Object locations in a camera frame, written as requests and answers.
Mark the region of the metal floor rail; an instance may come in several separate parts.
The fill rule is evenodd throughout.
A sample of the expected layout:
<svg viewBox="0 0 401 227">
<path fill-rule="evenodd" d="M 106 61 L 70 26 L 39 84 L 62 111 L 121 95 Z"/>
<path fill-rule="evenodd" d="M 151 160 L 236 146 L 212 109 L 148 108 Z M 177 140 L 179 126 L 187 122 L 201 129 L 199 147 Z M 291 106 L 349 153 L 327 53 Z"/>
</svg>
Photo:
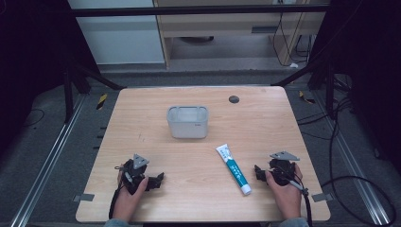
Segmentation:
<svg viewBox="0 0 401 227">
<path fill-rule="evenodd" d="M 86 99 L 87 95 L 78 95 L 78 99 L 73 106 L 73 113 L 70 119 L 62 125 L 56 141 L 49 151 L 33 185 L 30 187 L 24 202 L 18 209 L 9 227 L 26 227 L 31 214 L 39 201 L 39 198 L 44 192 L 44 188 L 48 182 L 48 179 L 52 174 L 61 153 L 63 152 L 64 146 L 70 137 L 71 131 L 76 125 Z"/>
<path fill-rule="evenodd" d="M 374 185 L 367 182 L 365 173 L 357 163 L 355 156 L 352 154 L 350 147 L 340 132 L 338 122 L 333 120 L 330 116 L 325 118 L 325 122 L 327 123 L 329 129 L 333 131 L 330 139 L 329 150 L 332 150 L 332 148 L 336 148 L 338 150 L 346 169 L 352 176 L 351 180 L 356 185 L 357 192 L 361 196 L 363 204 L 367 208 L 373 224 L 376 227 L 384 227 L 385 224 L 388 224 L 390 227 L 392 227 L 391 221 L 394 220 L 394 217 L 391 218 L 387 214 L 383 204 L 375 193 Z"/>
</svg>

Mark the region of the grey plastic container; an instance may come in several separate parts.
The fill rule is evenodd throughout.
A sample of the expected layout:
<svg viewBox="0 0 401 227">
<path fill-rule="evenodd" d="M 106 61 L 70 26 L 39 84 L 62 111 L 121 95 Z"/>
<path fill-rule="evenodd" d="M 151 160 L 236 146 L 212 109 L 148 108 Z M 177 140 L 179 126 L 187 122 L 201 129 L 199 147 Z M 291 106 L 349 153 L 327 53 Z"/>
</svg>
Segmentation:
<svg viewBox="0 0 401 227">
<path fill-rule="evenodd" d="M 172 106 L 166 120 L 174 138 L 201 139 L 208 134 L 208 109 L 204 106 Z"/>
</svg>

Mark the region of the black horizontal bar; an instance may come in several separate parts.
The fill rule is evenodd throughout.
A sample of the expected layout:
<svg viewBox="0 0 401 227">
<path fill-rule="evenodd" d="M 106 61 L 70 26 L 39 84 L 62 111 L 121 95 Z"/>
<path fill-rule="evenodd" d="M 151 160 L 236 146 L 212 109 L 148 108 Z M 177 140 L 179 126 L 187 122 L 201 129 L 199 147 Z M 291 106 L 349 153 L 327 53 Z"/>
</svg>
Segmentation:
<svg viewBox="0 0 401 227">
<path fill-rule="evenodd" d="M 317 5 L 232 5 L 232 6 L 190 6 L 160 8 L 123 9 L 71 9 L 68 14 L 76 17 L 102 16 L 149 16 L 149 15 L 192 15 L 192 14 L 233 14 L 233 13 L 281 13 L 281 12 L 324 12 L 330 4 Z"/>
</svg>

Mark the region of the person's left hand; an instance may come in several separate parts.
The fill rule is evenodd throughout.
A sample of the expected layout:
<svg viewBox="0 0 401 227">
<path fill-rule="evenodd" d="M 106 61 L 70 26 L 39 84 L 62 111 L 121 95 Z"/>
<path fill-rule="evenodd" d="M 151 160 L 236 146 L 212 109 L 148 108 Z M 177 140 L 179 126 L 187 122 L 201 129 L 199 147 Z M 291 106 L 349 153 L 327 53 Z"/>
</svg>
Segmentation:
<svg viewBox="0 0 401 227">
<path fill-rule="evenodd" d="M 122 187 L 114 203 L 112 218 L 130 222 L 147 186 L 148 177 L 145 177 L 134 194 L 131 194 L 126 187 Z"/>
</svg>

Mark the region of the white and teal toothpaste tube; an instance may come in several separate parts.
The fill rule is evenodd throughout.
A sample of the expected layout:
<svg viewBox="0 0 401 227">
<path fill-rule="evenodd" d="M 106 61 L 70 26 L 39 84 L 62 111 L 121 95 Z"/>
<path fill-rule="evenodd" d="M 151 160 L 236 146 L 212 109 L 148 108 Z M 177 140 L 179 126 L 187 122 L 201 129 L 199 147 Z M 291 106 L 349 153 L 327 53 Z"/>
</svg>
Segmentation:
<svg viewBox="0 0 401 227">
<path fill-rule="evenodd" d="M 241 192 L 248 196 L 252 193 L 252 189 L 246 180 L 246 177 L 242 173 L 240 167 L 236 163 L 229 146 L 227 144 L 223 144 L 216 148 L 218 155 L 221 157 L 225 165 L 228 167 L 231 172 L 233 178 L 235 179 L 237 185 L 239 186 Z"/>
</svg>

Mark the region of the black metal stand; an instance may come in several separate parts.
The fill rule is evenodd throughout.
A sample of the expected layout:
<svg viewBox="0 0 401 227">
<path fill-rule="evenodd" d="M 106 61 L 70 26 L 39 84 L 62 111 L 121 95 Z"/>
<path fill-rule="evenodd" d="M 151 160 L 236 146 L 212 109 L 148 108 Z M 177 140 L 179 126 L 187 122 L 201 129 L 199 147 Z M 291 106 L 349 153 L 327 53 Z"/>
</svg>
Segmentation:
<svg viewBox="0 0 401 227">
<path fill-rule="evenodd" d="M 78 63 L 70 64 L 65 68 L 63 73 L 65 123 L 68 123 L 72 119 L 74 113 L 72 86 L 75 86 L 80 94 L 88 94 L 91 91 L 91 86 L 86 77 L 94 79 L 116 91 L 125 89 L 125 86 L 118 85 Z"/>
<path fill-rule="evenodd" d="M 309 89 L 317 90 L 325 84 L 325 110 L 330 118 L 334 119 L 334 67 L 331 60 L 319 58 L 310 61 L 303 69 L 300 69 L 285 79 L 273 83 L 272 86 L 285 87 L 292 81 L 308 73 L 311 74 L 311 78 L 307 83 Z"/>
</svg>

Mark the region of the black curtain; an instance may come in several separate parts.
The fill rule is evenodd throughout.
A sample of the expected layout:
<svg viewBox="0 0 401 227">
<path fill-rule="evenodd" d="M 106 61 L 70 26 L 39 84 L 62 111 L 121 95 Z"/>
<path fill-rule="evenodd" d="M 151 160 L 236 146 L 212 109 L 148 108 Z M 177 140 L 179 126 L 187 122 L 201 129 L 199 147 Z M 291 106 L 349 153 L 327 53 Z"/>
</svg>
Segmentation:
<svg viewBox="0 0 401 227">
<path fill-rule="evenodd" d="M 401 174 L 401 0 L 330 0 L 312 50 L 326 47 L 334 71 L 375 145 Z"/>
<path fill-rule="evenodd" d="M 68 0 L 0 0 L 0 160 L 39 94 L 63 84 L 62 66 L 28 12 L 67 10 Z"/>
</svg>

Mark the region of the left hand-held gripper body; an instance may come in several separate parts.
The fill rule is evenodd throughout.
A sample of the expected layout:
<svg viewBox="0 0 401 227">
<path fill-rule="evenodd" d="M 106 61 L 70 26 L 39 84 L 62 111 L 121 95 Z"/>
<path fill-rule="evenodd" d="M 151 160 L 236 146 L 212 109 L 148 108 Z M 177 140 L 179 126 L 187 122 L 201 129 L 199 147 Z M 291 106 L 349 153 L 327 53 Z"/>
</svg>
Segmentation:
<svg viewBox="0 0 401 227">
<path fill-rule="evenodd" d="M 133 195 L 138 189 L 139 184 L 145 178 L 145 171 L 147 169 L 149 160 L 134 154 L 132 159 L 129 159 L 121 168 L 121 181 Z"/>
</svg>

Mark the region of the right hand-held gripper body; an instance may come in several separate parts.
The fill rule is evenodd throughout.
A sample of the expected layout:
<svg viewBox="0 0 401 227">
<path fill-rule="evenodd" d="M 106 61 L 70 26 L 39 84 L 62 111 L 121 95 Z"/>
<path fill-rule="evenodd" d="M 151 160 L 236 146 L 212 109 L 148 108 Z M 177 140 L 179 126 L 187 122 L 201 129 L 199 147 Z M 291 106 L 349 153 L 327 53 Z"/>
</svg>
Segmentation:
<svg viewBox="0 0 401 227">
<path fill-rule="evenodd" d="M 270 157 L 270 174 L 274 181 L 280 186 L 296 184 L 295 161 L 299 158 L 287 151 L 273 153 Z"/>
</svg>

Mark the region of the light wooden desk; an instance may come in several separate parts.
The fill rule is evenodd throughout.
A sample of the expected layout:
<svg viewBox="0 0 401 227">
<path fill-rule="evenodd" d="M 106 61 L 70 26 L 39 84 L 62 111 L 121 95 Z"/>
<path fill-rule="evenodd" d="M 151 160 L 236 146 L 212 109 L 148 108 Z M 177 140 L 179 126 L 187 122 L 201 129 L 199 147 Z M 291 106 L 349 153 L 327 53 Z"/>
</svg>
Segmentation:
<svg viewBox="0 0 401 227">
<path fill-rule="evenodd" d="M 329 0 L 152 0 L 156 7 L 232 5 L 317 5 Z M 268 34 L 280 63 L 292 62 L 292 53 L 302 36 L 316 35 L 323 12 L 233 13 L 160 15 L 157 17 L 164 40 L 178 37 L 207 37 Z"/>
</svg>

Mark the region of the yellow and black floor tape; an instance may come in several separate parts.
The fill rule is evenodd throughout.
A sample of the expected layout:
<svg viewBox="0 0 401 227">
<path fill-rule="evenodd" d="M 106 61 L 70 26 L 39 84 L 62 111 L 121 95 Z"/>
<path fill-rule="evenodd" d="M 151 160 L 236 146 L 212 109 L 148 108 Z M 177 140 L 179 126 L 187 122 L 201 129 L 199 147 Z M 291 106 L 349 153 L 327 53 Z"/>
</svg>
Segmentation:
<svg viewBox="0 0 401 227">
<path fill-rule="evenodd" d="M 102 109 L 102 107 L 103 107 L 103 105 L 104 105 L 104 103 L 105 103 L 105 101 L 107 99 L 107 96 L 108 96 L 107 94 L 102 94 L 100 96 L 99 101 L 98 101 L 98 103 L 96 105 L 96 109 L 97 110 L 101 110 Z"/>
<path fill-rule="evenodd" d="M 304 100 L 305 102 L 309 104 L 315 104 L 315 98 L 313 94 L 310 91 L 300 91 L 299 92 L 299 97 Z"/>
</svg>

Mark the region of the person's right hand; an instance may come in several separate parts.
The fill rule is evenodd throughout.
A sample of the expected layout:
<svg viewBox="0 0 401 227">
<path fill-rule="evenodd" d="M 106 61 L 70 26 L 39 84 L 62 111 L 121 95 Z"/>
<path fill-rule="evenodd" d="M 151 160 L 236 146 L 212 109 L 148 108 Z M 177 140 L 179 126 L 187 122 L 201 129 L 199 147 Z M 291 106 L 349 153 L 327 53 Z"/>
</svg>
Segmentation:
<svg viewBox="0 0 401 227">
<path fill-rule="evenodd" d="M 265 175 L 267 185 L 273 193 L 276 205 L 283 219 L 299 218 L 301 216 L 301 191 L 291 184 L 285 186 L 277 184 L 269 171 Z"/>
</svg>

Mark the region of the white cabinet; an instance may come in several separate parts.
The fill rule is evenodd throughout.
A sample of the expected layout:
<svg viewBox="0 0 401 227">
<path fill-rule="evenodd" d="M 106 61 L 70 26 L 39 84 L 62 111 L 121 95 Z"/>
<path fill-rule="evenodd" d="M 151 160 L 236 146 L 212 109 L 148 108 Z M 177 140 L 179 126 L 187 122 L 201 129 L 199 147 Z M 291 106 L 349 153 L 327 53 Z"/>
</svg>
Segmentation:
<svg viewBox="0 0 401 227">
<path fill-rule="evenodd" d="M 71 9 L 152 8 L 152 0 L 68 0 Z M 164 63 L 155 16 L 78 17 L 98 65 Z"/>
</svg>

